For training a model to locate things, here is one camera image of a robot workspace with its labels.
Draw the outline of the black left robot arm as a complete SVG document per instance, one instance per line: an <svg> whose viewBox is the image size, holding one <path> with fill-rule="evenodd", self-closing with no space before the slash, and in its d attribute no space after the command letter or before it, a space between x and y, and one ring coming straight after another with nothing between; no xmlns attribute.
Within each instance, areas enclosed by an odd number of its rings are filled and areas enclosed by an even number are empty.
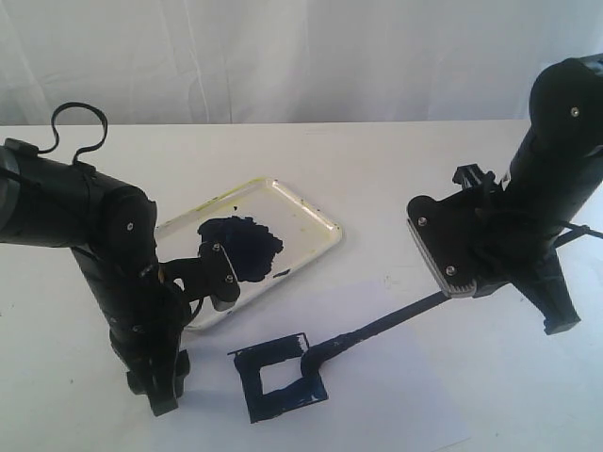
<svg viewBox="0 0 603 452"><path fill-rule="evenodd" d="M44 158L8 138L1 146L1 240L67 248L109 326L131 391L154 415L177 408L189 371L181 335L189 308L164 282L156 256L154 202L95 167Z"/></svg>

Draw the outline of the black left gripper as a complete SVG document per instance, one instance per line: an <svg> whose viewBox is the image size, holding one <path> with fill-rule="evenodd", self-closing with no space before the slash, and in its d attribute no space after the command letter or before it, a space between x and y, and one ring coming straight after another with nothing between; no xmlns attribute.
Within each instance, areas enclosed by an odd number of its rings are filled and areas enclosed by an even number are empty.
<svg viewBox="0 0 603 452"><path fill-rule="evenodd" d="M190 307L177 285L127 284L109 298L109 339L126 366L126 381L135 395L148 397L154 416L178 408L190 371L180 348Z"/></svg>

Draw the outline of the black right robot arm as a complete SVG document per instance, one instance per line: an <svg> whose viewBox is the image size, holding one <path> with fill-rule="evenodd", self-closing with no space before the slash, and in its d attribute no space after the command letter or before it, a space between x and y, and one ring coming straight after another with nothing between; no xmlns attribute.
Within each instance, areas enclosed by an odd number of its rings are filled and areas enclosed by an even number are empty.
<svg viewBox="0 0 603 452"><path fill-rule="evenodd" d="M530 128L484 222L482 249L544 317L547 335L576 326L558 248L595 231L574 216L602 182L602 56L543 70L530 91Z"/></svg>

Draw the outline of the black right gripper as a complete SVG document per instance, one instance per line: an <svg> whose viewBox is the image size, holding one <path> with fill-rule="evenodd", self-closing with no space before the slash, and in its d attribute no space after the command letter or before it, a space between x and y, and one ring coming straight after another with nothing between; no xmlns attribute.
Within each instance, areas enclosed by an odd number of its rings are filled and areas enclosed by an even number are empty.
<svg viewBox="0 0 603 452"><path fill-rule="evenodd" d="M543 315L554 335L579 323L556 252L565 221L510 208L476 210L481 228L472 244L480 264L477 296L515 286Z"/></svg>

